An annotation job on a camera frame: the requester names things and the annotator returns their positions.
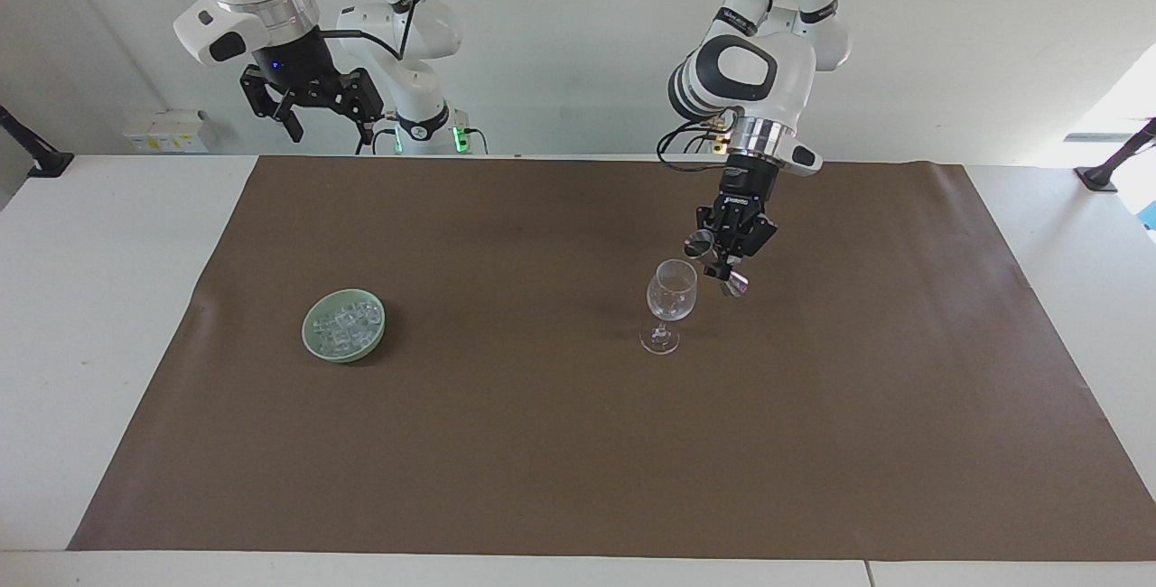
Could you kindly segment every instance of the brown tablecloth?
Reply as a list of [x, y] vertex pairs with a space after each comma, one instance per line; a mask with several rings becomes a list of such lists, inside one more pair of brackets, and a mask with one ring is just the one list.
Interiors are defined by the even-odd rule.
[[[682, 348], [647, 280], [716, 174], [264, 158], [72, 543], [1156, 560], [1156, 507], [961, 168], [784, 179]], [[311, 304], [390, 313], [351, 367]]]

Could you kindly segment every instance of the wine glass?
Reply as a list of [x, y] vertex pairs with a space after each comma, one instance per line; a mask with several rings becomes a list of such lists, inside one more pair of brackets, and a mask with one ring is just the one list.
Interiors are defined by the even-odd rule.
[[646, 288], [646, 303], [657, 322], [642, 328], [638, 339], [652, 354], [669, 354], [679, 348], [676, 320], [686, 319], [698, 296], [698, 270], [682, 259], [668, 259], [654, 270]]

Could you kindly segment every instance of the blue object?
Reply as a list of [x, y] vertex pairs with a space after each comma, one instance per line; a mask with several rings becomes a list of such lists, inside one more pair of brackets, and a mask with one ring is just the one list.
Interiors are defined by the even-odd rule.
[[1149, 205], [1148, 208], [1140, 211], [1140, 221], [1144, 222], [1146, 229], [1156, 230], [1156, 203]]

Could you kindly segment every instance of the bowl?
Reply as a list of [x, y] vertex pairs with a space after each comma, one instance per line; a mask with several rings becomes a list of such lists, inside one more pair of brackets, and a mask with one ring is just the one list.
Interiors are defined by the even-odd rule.
[[[377, 325], [376, 332], [371, 333], [372, 336], [368, 340], [368, 343], [361, 347], [354, 345], [354, 349], [346, 354], [323, 354], [323, 341], [325, 337], [323, 333], [316, 332], [313, 327], [316, 320], [325, 319], [325, 317], [334, 317], [335, 314], [340, 314], [346, 307], [364, 303], [372, 304], [381, 314], [381, 322]], [[317, 304], [313, 304], [313, 309], [305, 314], [305, 321], [301, 325], [301, 340], [304, 341], [305, 348], [314, 357], [318, 357], [318, 359], [331, 362], [331, 364], [350, 364], [350, 362], [363, 359], [366, 354], [372, 352], [377, 348], [377, 344], [381, 341], [381, 335], [385, 333], [385, 306], [377, 296], [373, 296], [370, 291], [362, 290], [362, 288], [343, 288], [343, 290], [334, 291], [325, 298], [318, 299]]]

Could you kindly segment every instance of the white tabletop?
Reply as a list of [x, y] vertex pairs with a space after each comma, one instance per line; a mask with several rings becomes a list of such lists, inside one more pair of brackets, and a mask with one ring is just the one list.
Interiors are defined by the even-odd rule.
[[[0, 549], [9, 550], [0, 585], [870, 584], [862, 562], [60, 552], [254, 162], [81, 156], [61, 179], [30, 180], [0, 211], [0, 332], [17, 343], [0, 347]], [[1069, 171], [970, 172], [1151, 490], [1156, 246], [1119, 200], [1089, 195]], [[44, 552], [16, 552], [30, 550]], [[1156, 584], [1156, 565], [870, 567], [879, 587]]]

